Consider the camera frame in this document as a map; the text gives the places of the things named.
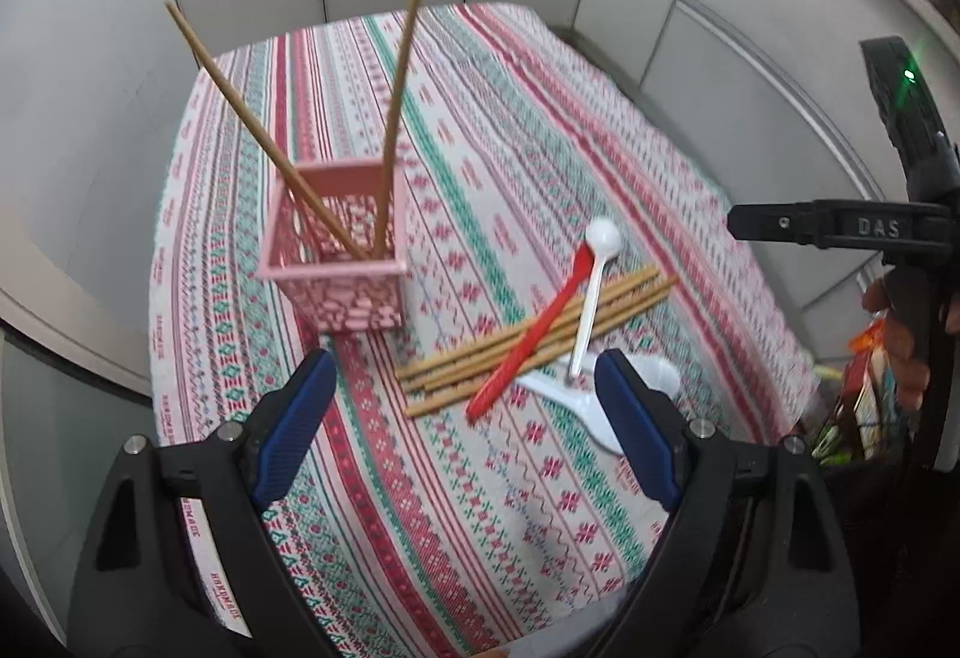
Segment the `person right hand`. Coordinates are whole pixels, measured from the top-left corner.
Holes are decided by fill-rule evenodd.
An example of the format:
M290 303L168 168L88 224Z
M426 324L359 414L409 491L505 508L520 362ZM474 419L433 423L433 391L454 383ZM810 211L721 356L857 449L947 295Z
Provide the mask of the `person right hand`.
M916 354L916 341L910 328L893 315L892 304L882 281L875 280L869 284L862 296L862 307L871 314L884 314L882 343L895 377L896 401L903 410L921 410L924 393L931 380L931 369Z

